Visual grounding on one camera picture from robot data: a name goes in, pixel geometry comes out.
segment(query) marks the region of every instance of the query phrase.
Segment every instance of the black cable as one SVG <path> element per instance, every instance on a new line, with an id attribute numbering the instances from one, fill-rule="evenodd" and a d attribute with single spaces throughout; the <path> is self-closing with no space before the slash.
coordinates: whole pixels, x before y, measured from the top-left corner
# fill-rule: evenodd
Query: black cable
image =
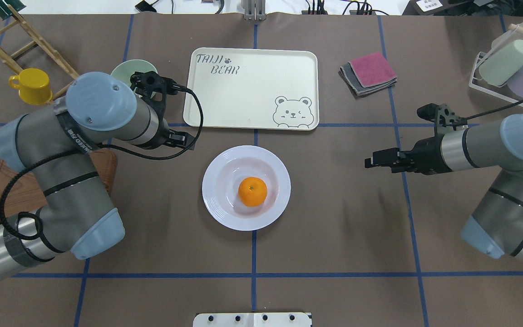
<path id="1" fill-rule="evenodd" d="M 342 12 L 343 15 L 346 13 L 346 10 L 348 9 L 348 7 L 350 7 L 351 4 L 356 4 L 356 10 L 359 10 L 360 2 L 358 2 L 358 1 L 349 1 L 348 4 L 346 5 L 346 8 L 344 8 L 344 11 Z"/>
<path id="2" fill-rule="evenodd" d="M 356 14 L 358 15 L 359 12 L 363 12 L 365 9 L 368 10 L 372 10 L 372 6 L 368 3 L 368 2 L 359 2 L 359 1 L 347 1 L 348 4 L 346 5 L 346 8 L 344 8 L 344 11 L 342 12 L 342 14 L 344 15 L 347 11 L 347 9 L 350 7 L 351 4 L 356 4 Z"/>
<path id="3" fill-rule="evenodd" d="M 136 157 L 143 158 L 143 159 L 149 159 L 149 160 L 169 160 L 169 159 L 176 158 L 176 157 L 180 156 L 181 154 L 183 154 L 185 151 L 187 151 L 189 148 L 191 148 L 191 147 L 193 147 L 193 145 L 195 145 L 195 142 L 197 142 L 197 139 L 199 138 L 199 135 L 201 135 L 201 129 L 203 128 L 203 109 L 201 108 L 201 102 L 199 102 L 199 99 L 197 99 L 197 95 L 195 95 L 195 93 L 191 89 L 189 89 L 187 87 L 184 87 L 184 89 L 182 89 L 181 91 L 187 92 L 187 93 L 189 93 L 190 95 L 193 96 L 193 98 L 195 99 L 195 102 L 197 102 L 197 107 L 199 108 L 199 116 L 201 117 L 201 121 L 199 122 L 199 129 L 197 130 L 197 134 L 195 135 L 195 139 L 193 139 L 193 142 L 191 142 L 189 144 L 189 146 L 185 147 L 184 149 L 182 149 L 178 153 L 175 153 L 173 155 L 169 155 L 169 156 L 166 156 L 166 157 L 152 157 L 151 155 L 145 155 L 145 154 L 142 154 L 142 153 L 137 153 L 137 152 L 132 151 L 130 149 L 119 147 L 118 145 L 113 145 L 113 144 L 99 144 L 98 147 L 100 147 L 101 149 L 109 148 L 109 149 L 123 151 L 125 153 L 131 154 L 131 155 L 135 155 Z"/>
<path id="4" fill-rule="evenodd" d="M 216 13 L 221 13 L 224 6 L 225 6 L 225 0 L 219 0 L 219 9 L 217 10 Z"/>
<path id="5" fill-rule="evenodd" d="M 465 120 L 465 121 L 471 120 L 473 118 L 478 118 L 478 117 L 481 117 L 481 116 L 485 116 L 486 114 L 493 114 L 493 113 L 498 112 L 498 111 L 506 110 L 506 109 L 512 108 L 513 106 L 517 106 L 519 104 L 523 104 L 523 100 L 520 100 L 518 102 L 514 102 L 513 104 L 502 106 L 502 107 L 500 107 L 498 109 L 489 110 L 489 111 L 482 112 L 482 113 L 479 113 L 479 114 L 474 114 L 473 116 L 469 116 L 469 117 L 465 117 L 465 118 L 461 118 L 461 119 Z"/>
<path id="6" fill-rule="evenodd" d="M 21 176 L 29 173 L 30 171 L 34 170 L 35 168 L 38 168 L 41 165 L 47 164 L 48 162 L 50 162 L 52 160 L 56 160 L 56 159 L 62 158 L 62 157 L 67 157 L 69 155 L 73 155 L 76 153 L 80 153 L 80 151 L 78 149 L 73 149 L 70 151 L 51 155 L 47 158 L 44 158 L 44 159 L 34 163 L 33 165 L 31 165 L 29 167 L 23 169 L 21 172 L 17 173 L 17 175 L 15 175 L 15 176 L 13 176 L 13 178 L 11 178 L 11 180 L 5 187 L 4 191 L 1 193 L 1 198 L 0 198 L 0 222 L 1 222 L 1 225 L 3 225 L 4 228 L 7 230 L 7 232 L 12 234 L 16 238 L 20 238 L 21 240 L 36 240 L 37 238 L 39 238 L 42 235 L 42 233 L 44 231 L 44 226 L 42 224 L 42 221 L 37 215 L 35 215 L 33 213 L 27 213 L 25 211 L 22 211 L 19 214 L 17 214 L 17 221 L 19 221 L 21 218 L 26 218 L 26 217 L 32 218 L 35 221 L 36 232 L 34 235 L 27 236 L 27 235 L 21 234 L 18 230 L 15 230 L 15 228 L 13 228 L 11 225 L 9 225 L 9 222 L 7 221 L 7 218 L 5 216 L 5 201 L 9 195 L 9 192 L 11 192 L 13 185 L 17 182 L 17 180 L 19 180 L 21 178 Z"/>
<path id="7" fill-rule="evenodd" d="M 386 16 L 390 16 L 388 13 L 386 13 L 382 10 L 371 9 L 371 12 L 380 12 L 380 13 L 384 13 Z"/>

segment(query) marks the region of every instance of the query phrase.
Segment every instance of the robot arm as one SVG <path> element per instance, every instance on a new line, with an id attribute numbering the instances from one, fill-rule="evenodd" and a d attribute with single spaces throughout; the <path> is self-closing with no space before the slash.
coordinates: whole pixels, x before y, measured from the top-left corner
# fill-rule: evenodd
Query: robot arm
<path id="1" fill-rule="evenodd" d="M 417 110 L 434 122 L 435 135 L 411 151 L 376 151 L 365 167 L 438 174 L 498 165 L 503 168 L 461 232 L 463 240 L 492 258 L 510 254 L 523 262 L 523 114 L 457 130 L 462 118 L 446 105 Z"/>
<path id="2" fill-rule="evenodd" d="M 191 91 L 154 72 L 136 73 L 131 81 L 143 99 L 107 74 L 84 74 L 52 108 L 0 129 L 0 157 L 18 172 L 44 158 L 70 154 L 33 170 L 48 205 L 9 217 L 11 230 L 0 225 L 0 279 L 67 250 L 86 259 L 124 238 L 118 210 L 87 155 L 99 143 L 114 137 L 142 149 L 195 145 L 196 139 L 169 129 L 163 117 L 167 94 Z M 163 94 L 162 101 L 151 100 L 153 91 Z"/>

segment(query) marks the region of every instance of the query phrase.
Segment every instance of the yellow mug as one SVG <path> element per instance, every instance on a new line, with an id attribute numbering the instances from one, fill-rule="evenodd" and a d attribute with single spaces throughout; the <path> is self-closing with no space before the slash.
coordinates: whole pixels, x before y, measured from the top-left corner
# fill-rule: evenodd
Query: yellow mug
<path id="1" fill-rule="evenodd" d="M 48 74 L 37 68 L 27 68 L 9 77 L 9 86 L 18 89 L 19 97 L 30 105 L 42 105 L 52 99 Z"/>

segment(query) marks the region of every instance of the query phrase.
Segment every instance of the bear drawing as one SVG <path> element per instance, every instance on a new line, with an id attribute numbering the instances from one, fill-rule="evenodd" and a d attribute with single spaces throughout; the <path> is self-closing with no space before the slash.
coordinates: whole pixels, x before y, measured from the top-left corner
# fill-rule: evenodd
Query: bear drawing
<path id="1" fill-rule="evenodd" d="M 274 112 L 274 122 L 286 125 L 289 128 L 306 128 L 314 122 L 314 115 L 310 107 L 312 100 L 303 97 L 299 100 L 288 100 L 286 97 L 276 98 L 276 112 Z"/>

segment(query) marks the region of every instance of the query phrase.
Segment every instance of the wooden cutting board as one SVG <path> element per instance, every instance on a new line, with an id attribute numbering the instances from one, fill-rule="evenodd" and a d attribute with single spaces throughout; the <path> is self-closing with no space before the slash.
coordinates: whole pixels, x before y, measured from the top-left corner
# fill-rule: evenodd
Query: wooden cutting board
<path id="1" fill-rule="evenodd" d="M 108 149 L 102 149 L 91 153 L 90 158 L 106 187 L 106 191 L 110 194 L 118 163 L 116 155 L 112 151 L 108 151 Z M 0 197 L 8 182 L 16 174 L 17 172 L 10 169 L 3 161 L 0 162 Z M 20 211 L 32 211 L 44 205 L 48 205 L 44 193 L 39 188 L 34 174 L 28 173 L 15 183 L 9 193 L 5 202 L 5 214 L 10 216 Z"/>

